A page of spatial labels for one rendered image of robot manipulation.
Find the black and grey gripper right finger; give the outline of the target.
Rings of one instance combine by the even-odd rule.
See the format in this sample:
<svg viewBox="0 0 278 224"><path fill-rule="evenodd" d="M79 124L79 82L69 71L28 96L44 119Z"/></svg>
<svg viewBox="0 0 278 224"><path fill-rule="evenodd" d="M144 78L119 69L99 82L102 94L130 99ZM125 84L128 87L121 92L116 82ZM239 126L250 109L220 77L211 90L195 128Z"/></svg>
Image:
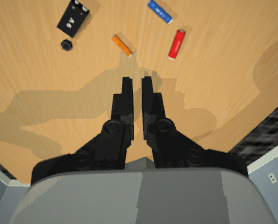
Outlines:
<svg viewBox="0 0 278 224"><path fill-rule="evenodd" d="M204 149L176 130L166 118L162 93L154 93L151 76L142 78L143 138L152 148L156 168L219 167L249 178L246 161L236 154Z"/></svg>

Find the black 9v battery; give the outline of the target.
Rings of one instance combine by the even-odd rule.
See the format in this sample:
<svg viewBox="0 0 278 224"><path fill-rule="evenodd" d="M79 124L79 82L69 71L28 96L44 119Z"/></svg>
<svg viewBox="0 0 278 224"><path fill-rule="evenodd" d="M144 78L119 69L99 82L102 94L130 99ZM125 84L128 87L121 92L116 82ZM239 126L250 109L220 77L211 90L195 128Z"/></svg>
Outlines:
<svg viewBox="0 0 278 224"><path fill-rule="evenodd" d="M89 12L78 0L71 0L57 28L73 38Z"/></svg>

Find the blue battery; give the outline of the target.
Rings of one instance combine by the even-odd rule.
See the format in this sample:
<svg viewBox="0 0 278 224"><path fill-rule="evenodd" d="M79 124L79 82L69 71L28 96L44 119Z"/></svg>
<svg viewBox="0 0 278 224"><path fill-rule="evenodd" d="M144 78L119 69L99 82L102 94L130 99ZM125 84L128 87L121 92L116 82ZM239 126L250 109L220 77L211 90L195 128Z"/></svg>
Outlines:
<svg viewBox="0 0 278 224"><path fill-rule="evenodd" d="M150 0L147 4L157 15L159 15L165 22L170 24L173 18L161 8L154 0Z"/></svg>

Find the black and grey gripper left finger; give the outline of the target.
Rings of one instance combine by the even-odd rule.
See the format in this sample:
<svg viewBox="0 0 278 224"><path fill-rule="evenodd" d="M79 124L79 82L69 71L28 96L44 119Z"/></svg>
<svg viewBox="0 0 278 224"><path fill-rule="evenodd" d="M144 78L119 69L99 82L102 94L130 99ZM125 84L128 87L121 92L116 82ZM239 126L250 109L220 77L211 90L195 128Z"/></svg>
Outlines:
<svg viewBox="0 0 278 224"><path fill-rule="evenodd" d="M101 132L74 154L65 154L37 163L31 175L31 185L63 172L124 170L127 148L134 140L133 82L122 78L122 94L113 94L111 119Z"/></svg>

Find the dark grey hex nut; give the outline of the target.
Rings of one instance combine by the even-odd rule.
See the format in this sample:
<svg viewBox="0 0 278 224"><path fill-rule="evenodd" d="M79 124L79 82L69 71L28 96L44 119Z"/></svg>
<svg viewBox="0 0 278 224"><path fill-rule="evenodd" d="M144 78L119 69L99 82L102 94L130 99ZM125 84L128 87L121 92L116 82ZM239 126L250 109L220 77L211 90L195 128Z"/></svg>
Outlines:
<svg viewBox="0 0 278 224"><path fill-rule="evenodd" d="M63 50L69 51L72 49L73 45L71 41L65 39L61 42L61 47Z"/></svg>

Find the red battery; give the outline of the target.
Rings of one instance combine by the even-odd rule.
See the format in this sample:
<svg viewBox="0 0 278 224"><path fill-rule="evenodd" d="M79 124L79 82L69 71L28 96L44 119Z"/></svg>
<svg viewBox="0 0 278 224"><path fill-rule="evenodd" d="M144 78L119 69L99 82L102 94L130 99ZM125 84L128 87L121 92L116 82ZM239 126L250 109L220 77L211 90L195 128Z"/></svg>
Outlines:
<svg viewBox="0 0 278 224"><path fill-rule="evenodd" d="M181 47L181 44L183 42L183 39L185 37L186 32L184 30L177 30L176 36L174 38L171 50L169 52L168 58L171 60L175 60L176 56L178 54L178 51Z"/></svg>

